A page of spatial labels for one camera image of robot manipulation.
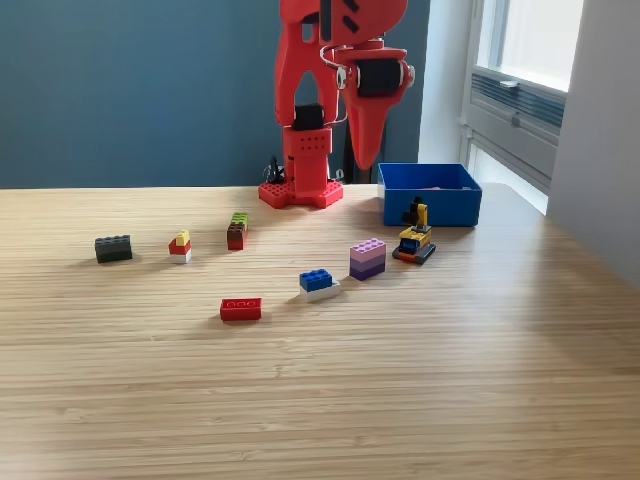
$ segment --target white wall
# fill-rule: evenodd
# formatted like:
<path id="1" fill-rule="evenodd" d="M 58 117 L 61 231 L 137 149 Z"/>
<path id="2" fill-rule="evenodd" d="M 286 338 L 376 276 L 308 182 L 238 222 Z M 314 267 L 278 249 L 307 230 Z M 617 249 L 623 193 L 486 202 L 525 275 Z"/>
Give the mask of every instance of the white wall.
<path id="1" fill-rule="evenodd" d="M 640 1 L 585 0 L 549 216 L 640 286 Z"/>
<path id="2" fill-rule="evenodd" d="M 421 163 L 457 163 L 459 159 L 461 129 L 456 119 L 462 112 L 472 9 L 473 0 L 431 0 Z"/>

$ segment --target purple lego brick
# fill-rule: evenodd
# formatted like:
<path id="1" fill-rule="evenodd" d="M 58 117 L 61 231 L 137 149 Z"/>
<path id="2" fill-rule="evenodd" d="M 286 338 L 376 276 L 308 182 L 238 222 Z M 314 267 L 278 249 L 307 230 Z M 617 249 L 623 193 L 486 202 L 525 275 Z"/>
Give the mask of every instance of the purple lego brick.
<path id="1" fill-rule="evenodd" d="M 377 238 L 372 238 L 366 242 L 351 247 L 351 258 L 357 262 L 368 262 L 369 260 L 387 254 L 387 244 Z"/>
<path id="2" fill-rule="evenodd" d="M 386 255 L 380 255 L 376 258 L 372 258 L 371 260 L 367 260 L 366 262 L 359 262 L 352 258 L 351 261 L 349 262 L 349 267 L 353 268 L 354 270 L 358 270 L 359 272 L 366 272 L 367 270 L 375 268 L 380 264 L 384 265 L 386 260 L 387 260 Z"/>
<path id="3" fill-rule="evenodd" d="M 377 267 L 370 268 L 369 270 L 367 270 L 365 272 L 359 272 L 358 270 L 356 270 L 354 268 L 350 268 L 349 269 L 349 276 L 355 278 L 356 280 L 360 280 L 361 282 L 364 282 L 368 278 L 374 277 L 374 276 L 378 275 L 379 273 L 384 272 L 384 270 L 385 270 L 385 264 L 384 263 L 378 265 Z"/>

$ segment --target blue plastic bin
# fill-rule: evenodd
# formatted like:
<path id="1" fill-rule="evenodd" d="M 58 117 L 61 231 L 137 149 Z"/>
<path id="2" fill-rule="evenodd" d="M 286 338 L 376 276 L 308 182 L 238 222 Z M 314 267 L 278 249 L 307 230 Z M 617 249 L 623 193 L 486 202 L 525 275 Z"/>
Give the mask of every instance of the blue plastic bin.
<path id="1" fill-rule="evenodd" d="M 378 184 L 385 225 L 404 225 L 402 214 L 415 197 L 429 207 L 432 227 L 478 224 L 482 189 L 460 164 L 381 163 Z"/>

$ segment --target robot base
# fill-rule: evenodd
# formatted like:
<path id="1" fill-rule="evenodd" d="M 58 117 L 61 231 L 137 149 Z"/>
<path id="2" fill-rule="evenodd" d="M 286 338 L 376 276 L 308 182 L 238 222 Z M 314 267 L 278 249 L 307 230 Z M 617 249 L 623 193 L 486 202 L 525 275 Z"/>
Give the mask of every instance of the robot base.
<path id="1" fill-rule="evenodd" d="M 344 196 L 342 184 L 330 180 L 327 189 L 320 195 L 296 197 L 292 182 L 282 184 L 263 183 L 258 190 L 260 199 L 273 208 L 284 208 L 287 205 L 311 205 L 316 208 L 327 208 Z"/>

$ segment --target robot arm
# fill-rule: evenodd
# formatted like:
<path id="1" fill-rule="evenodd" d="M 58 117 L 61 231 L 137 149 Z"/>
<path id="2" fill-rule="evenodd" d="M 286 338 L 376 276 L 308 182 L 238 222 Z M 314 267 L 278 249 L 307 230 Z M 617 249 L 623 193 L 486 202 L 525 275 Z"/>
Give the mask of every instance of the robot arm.
<path id="1" fill-rule="evenodd" d="M 389 109 L 413 84 L 406 50 L 385 47 L 384 33 L 403 17 L 408 0 L 280 0 L 282 36 L 275 68 L 276 119 L 283 127 L 284 185 L 263 184 L 260 197 L 276 208 L 342 197 L 327 180 L 331 127 L 344 101 L 356 162 L 371 168 Z M 311 37 L 303 38 L 304 25 Z M 318 85 L 317 105 L 295 105 L 302 75 Z"/>
<path id="2" fill-rule="evenodd" d="M 281 0 L 284 30 L 276 70 L 279 123 L 293 124 L 295 91 L 309 70 L 318 83 L 325 124 L 336 120 L 336 89 L 342 94 L 356 161 L 361 169 L 370 168 L 380 150 L 389 108 L 402 99 L 415 77 L 415 70 L 404 60 L 406 50 L 387 48 L 381 39 L 402 19 L 407 1 Z M 313 23 L 314 29 L 306 42 L 302 40 L 304 22 Z"/>

